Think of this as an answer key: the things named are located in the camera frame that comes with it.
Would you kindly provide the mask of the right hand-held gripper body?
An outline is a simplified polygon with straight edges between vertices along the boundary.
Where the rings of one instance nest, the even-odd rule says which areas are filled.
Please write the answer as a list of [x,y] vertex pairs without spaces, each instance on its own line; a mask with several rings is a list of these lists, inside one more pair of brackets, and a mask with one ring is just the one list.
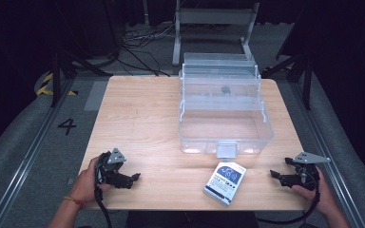
[[316,164],[330,161],[331,159],[328,157],[322,157],[309,152],[301,152],[298,154],[292,159],[298,177],[297,185],[308,190],[315,190],[319,182],[319,173]]

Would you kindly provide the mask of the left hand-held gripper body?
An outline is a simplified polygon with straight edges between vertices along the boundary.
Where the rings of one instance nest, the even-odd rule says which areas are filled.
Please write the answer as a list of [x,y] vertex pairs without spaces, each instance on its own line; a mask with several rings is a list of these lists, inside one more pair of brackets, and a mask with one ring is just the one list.
[[95,164],[96,183],[110,184],[111,180],[120,178],[119,169],[125,161],[126,158],[117,148],[114,148],[112,152],[102,153]]

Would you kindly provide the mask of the white and blue packet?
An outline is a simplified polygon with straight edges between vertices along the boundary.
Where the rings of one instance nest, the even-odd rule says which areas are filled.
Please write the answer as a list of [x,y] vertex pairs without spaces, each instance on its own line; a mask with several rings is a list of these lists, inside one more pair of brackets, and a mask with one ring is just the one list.
[[203,193],[224,206],[235,197],[246,169],[232,161],[221,161],[203,187]]

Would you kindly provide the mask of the clear plastic storage box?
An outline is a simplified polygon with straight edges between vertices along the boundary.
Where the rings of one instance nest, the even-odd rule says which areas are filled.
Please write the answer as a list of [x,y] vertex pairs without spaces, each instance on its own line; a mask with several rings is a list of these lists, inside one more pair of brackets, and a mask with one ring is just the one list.
[[186,53],[180,71],[179,138],[184,153],[258,154],[274,138],[250,54]]

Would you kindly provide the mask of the person's right hand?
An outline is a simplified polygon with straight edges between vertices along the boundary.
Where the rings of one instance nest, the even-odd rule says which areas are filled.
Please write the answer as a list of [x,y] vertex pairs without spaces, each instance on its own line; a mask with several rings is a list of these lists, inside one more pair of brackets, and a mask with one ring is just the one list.
[[[329,185],[322,174],[322,171],[319,168],[317,168],[317,171],[319,174],[318,191],[320,194],[317,209],[323,216],[337,214],[340,209],[336,205],[333,193],[330,190]],[[299,185],[293,185],[291,189],[307,200],[313,200],[317,192],[316,190],[311,191]]]

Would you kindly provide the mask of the person's left hand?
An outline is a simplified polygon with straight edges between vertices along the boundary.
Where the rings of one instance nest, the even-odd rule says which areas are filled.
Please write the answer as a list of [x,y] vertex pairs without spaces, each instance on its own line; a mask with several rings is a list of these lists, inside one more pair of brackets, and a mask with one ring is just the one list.
[[95,200],[94,190],[96,188],[95,164],[98,157],[93,158],[86,170],[83,170],[74,182],[70,193],[71,198],[90,203]]

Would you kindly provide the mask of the grey floor tape patch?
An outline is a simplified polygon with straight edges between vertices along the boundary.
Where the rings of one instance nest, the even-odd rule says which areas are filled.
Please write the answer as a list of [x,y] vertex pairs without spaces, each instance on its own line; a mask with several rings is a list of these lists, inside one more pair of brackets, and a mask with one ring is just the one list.
[[94,82],[86,99],[85,111],[98,111],[106,92],[107,82]]

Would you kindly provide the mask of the black stand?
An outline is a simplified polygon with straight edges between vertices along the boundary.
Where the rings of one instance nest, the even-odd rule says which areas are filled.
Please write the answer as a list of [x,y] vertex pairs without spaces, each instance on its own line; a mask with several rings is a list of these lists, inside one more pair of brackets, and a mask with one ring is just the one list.
[[267,67],[262,73],[263,79],[270,78],[273,74],[292,66],[286,80],[289,83],[296,83],[301,76],[303,79],[302,101],[307,110],[310,110],[310,93],[312,83],[313,61],[310,55],[295,55],[273,67]]
[[98,76],[111,76],[111,73],[99,69],[87,60],[78,57],[67,50],[56,50],[52,55],[53,96],[51,107],[55,107],[63,95],[61,88],[61,74],[64,74],[67,80],[74,79],[76,77],[76,69],[72,62],[80,64],[82,67]]

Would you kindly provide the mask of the yellow and black floor tape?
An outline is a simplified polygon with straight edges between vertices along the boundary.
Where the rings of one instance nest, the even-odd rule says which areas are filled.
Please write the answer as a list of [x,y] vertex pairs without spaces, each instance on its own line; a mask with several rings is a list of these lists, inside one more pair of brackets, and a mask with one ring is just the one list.
[[[54,95],[53,90],[49,90],[48,89],[48,84],[50,82],[50,80],[53,78],[53,73],[49,73],[47,76],[45,76],[43,82],[41,83],[41,85],[39,86],[39,88],[36,91],[37,95]],[[69,96],[77,96],[79,93],[77,90],[71,90],[68,92],[67,95]]]

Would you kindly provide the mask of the grey metal stand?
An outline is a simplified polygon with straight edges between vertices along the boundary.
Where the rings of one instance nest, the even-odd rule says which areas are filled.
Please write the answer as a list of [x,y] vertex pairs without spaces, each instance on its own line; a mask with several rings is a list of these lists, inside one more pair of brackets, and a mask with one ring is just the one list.
[[250,9],[186,9],[176,0],[175,8],[175,40],[172,55],[172,65],[177,66],[181,57],[181,24],[219,24],[246,25],[246,33],[240,38],[244,54],[250,55],[249,41],[256,23],[259,2],[255,2]]

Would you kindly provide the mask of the metal floor rail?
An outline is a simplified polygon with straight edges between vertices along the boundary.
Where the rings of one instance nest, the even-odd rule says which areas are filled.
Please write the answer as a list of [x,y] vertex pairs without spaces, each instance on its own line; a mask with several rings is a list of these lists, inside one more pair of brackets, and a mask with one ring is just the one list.
[[64,81],[60,98],[40,95],[0,138],[0,227],[38,157],[48,129],[73,82]]
[[306,151],[331,159],[322,165],[322,169],[339,201],[339,207],[352,228],[365,228],[365,218],[359,208],[360,199],[357,195],[359,185],[365,178],[365,167],[355,154],[325,92],[319,85],[312,88],[310,108],[307,109],[302,100],[302,85],[288,86],[311,140]]

